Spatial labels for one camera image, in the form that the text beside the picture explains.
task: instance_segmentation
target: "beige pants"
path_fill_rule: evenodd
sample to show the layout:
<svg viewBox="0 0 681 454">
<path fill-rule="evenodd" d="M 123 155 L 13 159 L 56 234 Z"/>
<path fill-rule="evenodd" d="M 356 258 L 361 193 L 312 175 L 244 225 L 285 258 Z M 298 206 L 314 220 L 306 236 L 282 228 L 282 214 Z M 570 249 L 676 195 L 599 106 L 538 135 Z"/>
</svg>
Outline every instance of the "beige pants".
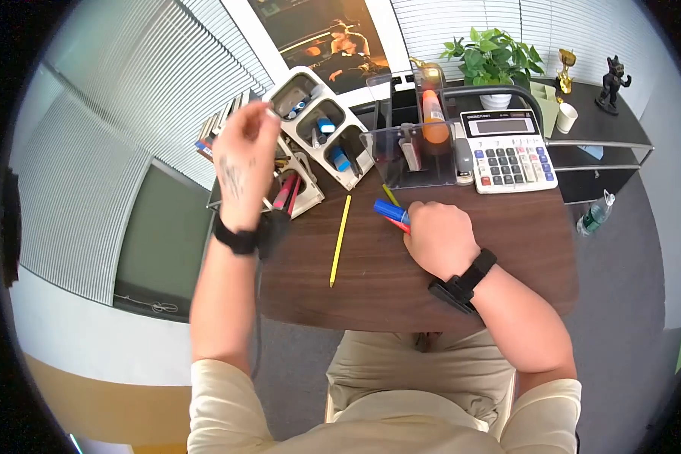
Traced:
<svg viewBox="0 0 681 454">
<path fill-rule="evenodd" d="M 465 339 L 442 333 L 430 351 L 415 335 L 346 331 L 327 371 L 333 414 L 379 391 L 416 389 L 446 397 L 493 426 L 514 368 L 487 330 Z"/>
</svg>

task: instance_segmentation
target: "black wrist strap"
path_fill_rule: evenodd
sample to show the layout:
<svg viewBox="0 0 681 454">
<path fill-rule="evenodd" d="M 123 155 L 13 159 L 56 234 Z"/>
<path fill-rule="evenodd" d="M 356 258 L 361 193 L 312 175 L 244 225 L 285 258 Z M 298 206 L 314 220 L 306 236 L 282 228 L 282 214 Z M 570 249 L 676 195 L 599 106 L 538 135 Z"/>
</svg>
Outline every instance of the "black wrist strap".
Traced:
<svg viewBox="0 0 681 454">
<path fill-rule="evenodd" d="M 489 250 L 482 249 L 472 266 L 462 276 L 453 276 L 448 281 L 435 277 L 428 286 L 429 292 L 465 314 L 476 314 L 471 303 L 474 287 L 497 263 L 497 257 Z"/>
<path fill-rule="evenodd" d="M 271 210 L 260 215 L 257 230 L 230 232 L 222 222 L 219 214 L 215 214 L 214 238 L 232 249 L 239 256 L 246 256 L 258 251 L 258 258 L 264 260 L 272 255 L 272 251 L 280 244 L 290 229 L 291 215 L 286 211 Z"/>
<path fill-rule="evenodd" d="M 217 241 L 224 243 L 232 249 L 236 255 L 247 256 L 255 252 L 258 246 L 259 229 L 254 232 L 240 230 L 237 233 L 230 232 L 226 225 L 222 222 L 219 214 L 215 215 L 214 219 L 214 238 Z"/>
</svg>

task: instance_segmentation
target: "white paper cup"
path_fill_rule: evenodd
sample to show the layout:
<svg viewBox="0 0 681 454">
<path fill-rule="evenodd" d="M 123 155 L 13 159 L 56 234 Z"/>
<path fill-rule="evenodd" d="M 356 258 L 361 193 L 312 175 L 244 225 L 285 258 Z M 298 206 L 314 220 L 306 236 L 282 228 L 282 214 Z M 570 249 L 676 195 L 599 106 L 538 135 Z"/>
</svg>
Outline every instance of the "white paper cup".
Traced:
<svg viewBox="0 0 681 454">
<path fill-rule="evenodd" d="M 560 112 L 558 112 L 558 119 L 555 122 L 558 131 L 563 134 L 569 133 L 575 120 L 577 120 L 577 110 L 575 110 L 575 107 L 568 103 L 560 104 Z"/>
</svg>

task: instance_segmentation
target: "white desk organizer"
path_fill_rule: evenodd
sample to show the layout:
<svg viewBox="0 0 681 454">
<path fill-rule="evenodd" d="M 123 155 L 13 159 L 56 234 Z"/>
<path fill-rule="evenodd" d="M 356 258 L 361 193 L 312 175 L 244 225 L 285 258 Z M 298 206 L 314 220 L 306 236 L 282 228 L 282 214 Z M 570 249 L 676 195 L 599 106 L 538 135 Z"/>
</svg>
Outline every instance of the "white desk organizer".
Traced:
<svg viewBox="0 0 681 454">
<path fill-rule="evenodd" d="M 292 106 L 319 85 L 323 86 L 322 92 L 313 98 L 298 116 L 292 120 L 283 118 Z M 362 132 L 367 132 L 366 127 L 347 107 L 338 102 L 333 90 L 309 68 L 305 66 L 292 68 L 286 82 L 274 86 L 263 96 L 263 101 L 272 103 L 274 113 L 281 117 L 282 130 L 347 190 L 353 189 L 373 167 L 373 159 L 359 138 Z M 328 117 L 336 125 L 336 131 L 327 137 L 326 143 L 320 148 L 313 148 L 311 129 L 316 125 L 316 120 L 320 116 Z M 361 171 L 360 175 L 354 174 L 352 166 L 346 168 L 345 171 L 336 169 L 328 158 L 335 145 L 340 145 L 346 154 L 356 157 Z"/>
<path fill-rule="evenodd" d="M 277 146 L 282 149 L 284 156 L 290 159 L 290 161 L 279 170 L 280 174 L 289 169 L 293 169 L 298 172 L 298 175 L 300 175 L 300 178 L 305 183 L 303 190 L 298 192 L 297 197 L 295 197 L 295 205 L 292 207 L 291 216 L 291 219 L 294 219 L 322 202 L 325 195 L 323 195 L 320 188 L 318 188 L 317 178 L 310 170 L 310 163 L 308 162 L 307 156 L 302 152 L 297 152 L 293 155 L 290 148 L 282 141 L 281 137 L 278 137 L 277 139 Z"/>
</svg>

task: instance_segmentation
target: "hand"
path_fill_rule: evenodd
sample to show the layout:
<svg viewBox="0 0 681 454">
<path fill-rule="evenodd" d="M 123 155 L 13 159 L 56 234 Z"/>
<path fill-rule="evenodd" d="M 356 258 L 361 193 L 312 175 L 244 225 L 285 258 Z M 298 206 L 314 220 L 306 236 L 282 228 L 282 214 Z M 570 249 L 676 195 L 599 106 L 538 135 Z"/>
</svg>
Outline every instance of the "hand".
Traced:
<svg viewBox="0 0 681 454">
<path fill-rule="evenodd" d="M 469 215 L 436 202 L 414 202 L 408 212 L 411 236 L 404 234 L 404 244 L 416 263 L 445 282 L 464 274 L 481 251 Z"/>
<path fill-rule="evenodd" d="M 280 119 L 253 101 L 232 114 L 212 143 L 214 168 L 222 191 L 220 217 L 230 231 L 254 231 L 262 198 L 272 184 Z"/>
</svg>

